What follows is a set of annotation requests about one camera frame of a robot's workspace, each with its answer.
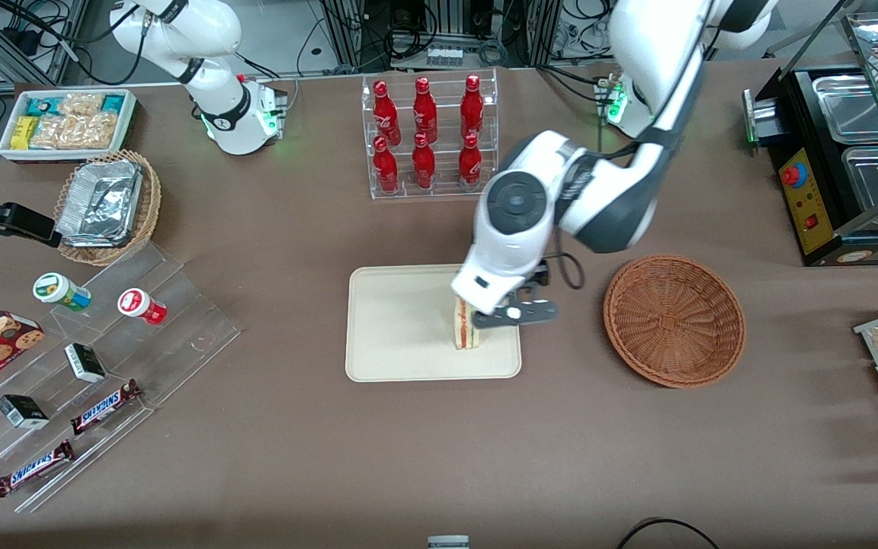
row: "white tray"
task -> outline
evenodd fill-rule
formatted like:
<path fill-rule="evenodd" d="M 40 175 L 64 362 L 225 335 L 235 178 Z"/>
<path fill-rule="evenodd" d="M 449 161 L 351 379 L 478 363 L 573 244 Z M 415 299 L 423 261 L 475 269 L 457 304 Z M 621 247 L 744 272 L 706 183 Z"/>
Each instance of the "white tray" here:
<path fill-rule="evenodd" d="M 111 146 L 107 149 L 69 149 L 69 150 L 42 150 L 42 149 L 12 149 L 10 147 L 11 135 L 15 131 L 15 122 L 18 118 L 25 114 L 25 109 L 29 105 L 29 100 L 34 98 L 55 98 L 66 96 L 68 93 L 78 94 L 104 94 L 107 96 L 124 96 L 124 104 L 121 105 L 121 111 L 117 115 L 117 126 L 114 128 L 114 136 L 111 138 Z M 15 98 L 13 111 L 9 115 L 9 122 L 6 129 L 2 132 L 0 139 L 0 154 L 3 159 L 11 160 L 16 163 L 32 163 L 32 162 L 69 162 L 76 160 L 93 159 L 104 153 L 115 153 L 124 145 L 124 138 L 127 136 L 128 127 L 131 125 L 131 117 L 133 109 L 135 109 L 136 98 L 131 91 L 124 88 L 88 88 L 88 89 L 70 89 L 70 90 L 42 90 L 42 91 L 23 91 Z"/>
<path fill-rule="evenodd" d="M 459 265 L 363 267 L 351 275 L 348 353 L 357 382 L 510 378 L 520 371 L 516 326 L 480 331 L 477 348 L 457 351 L 453 291 Z"/>

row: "wicker basket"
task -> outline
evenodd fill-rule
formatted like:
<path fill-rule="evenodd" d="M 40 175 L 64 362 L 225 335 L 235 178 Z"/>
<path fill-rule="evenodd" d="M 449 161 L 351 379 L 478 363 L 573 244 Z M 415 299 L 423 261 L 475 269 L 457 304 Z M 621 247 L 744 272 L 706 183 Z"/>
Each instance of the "wicker basket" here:
<path fill-rule="evenodd" d="M 107 267 L 119 257 L 128 255 L 133 251 L 140 250 L 150 239 L 151 233 L 154 233 L 154 226 L 158 222 L 158 208 L 161 206 L 161 183 L 158 181 L 158 174 L 151 169 L 149 161 L 143 156 L 131 150 L 118 150 L 96 159 L 90 159 L 88 164 L 100 164 L 102 162 L 113 162 L 116 160 L 131 160 L 136 162 L 144 169 L 144 180 L 142 181 L 142 194 L 137 199 L 137 213 L 135 222 L 133 222 L 133 235 L 131 240 L 125 246 L 120 248 L 74 248 L 60 244 L 59 253 L 63 257 L 78 263 L 88 263 L 97 265 L 97 267 Z M 66 178 L 66 184 L 59 193 L 59 201 L 56 202 L 56 208 L 53 208 L 53 219 L 58 220 L 63 205 L 66 204 L 66 194 L 69 192 L 70 183 L 73 181 L 74 171 L 70 177 Z"/>
<path fill-rule="evenodd" d="M 605 293 L 603 312 L 621 358 L 668 387 L 719 381 L 745 347 L 745 318 L 734 292 L 685 257 L 652 255 L 625 265 Z"/>

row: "brown tablecloth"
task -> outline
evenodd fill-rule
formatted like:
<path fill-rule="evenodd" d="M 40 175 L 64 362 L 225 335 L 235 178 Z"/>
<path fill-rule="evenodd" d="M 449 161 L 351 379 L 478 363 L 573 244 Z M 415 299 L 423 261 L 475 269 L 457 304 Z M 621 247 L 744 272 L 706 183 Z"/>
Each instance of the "brown tablecloth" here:
<path fill-rule="evenodd" d="M 0 547 L 594 548 L 652 515 L 724 547 L 878 546 L 878 378 L 851 333 L 878 317 L 878 268 L 801 267 L 769 160 L 742 146 L 739 94 L 775 66 L 711 63 L 649 233 L 606 256 L 566 240 L 588 287 L 548 289 L 561 319 L 522 329 L 502 381 L 344 375 L 351 272 L 463 260 L 474 208 L 369 199 L 359 77 L 304 82 L 286 139 L 246 157 L 206 139 L 184 88 L 137 88 L 155 240 L 245 332 L 41 510 L 0 501 Z M 546 128 L 594 145 L 587 101 L 533 70 L 499 89 L 503 145 Z M 51 211 L 69 170 L 4 161 L 0 201 Z M 652 385 L 600 324 L 614 272 L 666 252 L 745 309 L 745 355 L 710 388 Z M 45 315 L 29 287 L 53 268 L 91 274 L 0 239 L 0 308 Z M 654 529 L 651 547 L 703 546 Z"/>

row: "red bottle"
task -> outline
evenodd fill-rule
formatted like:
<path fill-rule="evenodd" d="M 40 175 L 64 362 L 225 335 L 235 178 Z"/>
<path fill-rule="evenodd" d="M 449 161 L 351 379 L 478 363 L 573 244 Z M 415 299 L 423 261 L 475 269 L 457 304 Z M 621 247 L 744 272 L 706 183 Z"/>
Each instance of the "red bottle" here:
<path fill-rule="evenodd" d="M 398 192 L 398 164 L 395 156 L 388 150 L 388 143 L 383 136 L 375 136 L 375 156 L 372 163 L 375 164 L 375 176 L 379 180 L 379 187 L 384 194 L 396 194 Z"/>
<path fill-rule="evenodd" d="M 483 131 L 483 98 L 480 97 L 480 77 L 470 74 L 466 77 L 466 94 L 460 103 L 460 133 L 463 139 L 469 132 L 477 136 Z"/>
<path fill-rule="evenodd" d="M 436 116 L 436 100 L 429 92 L 429 79 L 424 76 L 415 78 L 415 104 L 412 105 L 415 115 L 415 132 L 425 133 L 429 143 L 439 139 L 439 128 Z"/>
<path fill-rule="evenodd" d="M 388 97 L 388 86 L 377 80 L 372 87 L 375 90 L 375 125 L 380 135 L 388 140 L 388 145 L 398 146 L 402 142 L 402 132 L 398 129 L 398 109 Z"/>
<path fill-rule="evenodd" d="M 412 164 L 415 166 L 415 184 L 424 191 L 430 190 L 433 181 L 435 181 L 436 155 L 432 152 L 428 136 L 424 132 L 415 134 Z"/>
<path fill-rule="evenodd" d="M 463 139 L 463 150 L 460 150 L 460 188 L 464 191 L 476 191 L 480 187 L 483 156 L 476 148 L 476 141 L 476 134 L 468 133 Z"/>

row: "white robotic arm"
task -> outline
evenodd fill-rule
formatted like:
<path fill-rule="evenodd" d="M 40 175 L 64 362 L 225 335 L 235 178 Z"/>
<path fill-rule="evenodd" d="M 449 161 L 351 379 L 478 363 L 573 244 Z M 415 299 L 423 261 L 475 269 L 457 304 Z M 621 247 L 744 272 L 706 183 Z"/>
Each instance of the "white robotic arm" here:
<path fill-rule="evenodd" d="M 554 303 L 517 297 L 522 286 L 534 289 L 530 279 L 554 226 L 595 253 L 633 246 L 648 229 L 659 184 L 700 90 L 698 40 L 712 1 L 616 4 L 609 24 L 614 56 L 652 121 L 634 136 L 637 149 L 627 167 L 552 131 L 523 140 L 501 161 L 477 204 L 473 245 L 452 284 L 478 310 L 478 327 L 556 316 Z M 743 2 L 735 0 L 736 9 L 746 9 Z M 754 15 L 747 21 L 751 26 Z"/>
<path fill-rule="evenodd" d="M 271 88 L 241 81 L 221 56 L 239 48 L 239 18 L 219 0 L 119 1 L 111 24 L 134 11 L 114 29 L 117 41 L 160 66 L 184 84 L 199 109 L 209 136 L 230 154 L 253 153 L 282 132 L 285 97 Z"/>

